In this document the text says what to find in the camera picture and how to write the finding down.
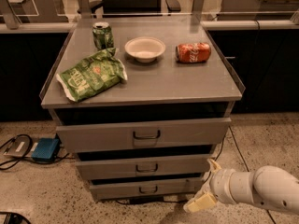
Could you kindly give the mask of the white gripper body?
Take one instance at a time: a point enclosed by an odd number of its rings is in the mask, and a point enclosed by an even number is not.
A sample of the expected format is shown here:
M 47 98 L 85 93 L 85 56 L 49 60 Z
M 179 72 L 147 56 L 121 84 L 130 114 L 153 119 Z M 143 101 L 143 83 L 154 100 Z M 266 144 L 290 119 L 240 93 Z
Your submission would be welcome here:
M 230 179 L 235 169 L 220 169 L 213 173 L 209 186 L 216 199 L 221 203 L 236 204 L 231 191 Z

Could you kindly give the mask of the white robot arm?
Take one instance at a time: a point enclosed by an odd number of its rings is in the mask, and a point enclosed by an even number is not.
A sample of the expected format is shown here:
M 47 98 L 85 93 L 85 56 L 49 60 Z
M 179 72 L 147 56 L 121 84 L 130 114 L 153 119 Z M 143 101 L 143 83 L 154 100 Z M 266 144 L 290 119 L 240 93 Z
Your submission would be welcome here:
M 288 214 L 299 214 L 299 179 L 276 166 L 263 166 L 256 171 L 238 172 L 224 169 L 214 161 L 208 182 L 183 209 L 194 213 L 217 203 L 252 206 Z

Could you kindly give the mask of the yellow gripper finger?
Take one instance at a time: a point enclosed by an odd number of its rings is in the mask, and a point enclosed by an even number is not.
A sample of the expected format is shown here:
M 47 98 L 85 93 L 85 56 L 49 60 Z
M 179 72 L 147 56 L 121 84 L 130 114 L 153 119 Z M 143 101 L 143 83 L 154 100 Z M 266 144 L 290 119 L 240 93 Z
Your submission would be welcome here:
M 218 200 L 211 192 L 209 185 L 204 185 L 191 199 L 184 205 L 183 209 L 187 213 L 195 213 L 214 207 Z
M 215 160 L 208 159 L 207 161 L 210 164 L 210 171 L 212 174 L 217 173 L 221 169 L 221 166 Z

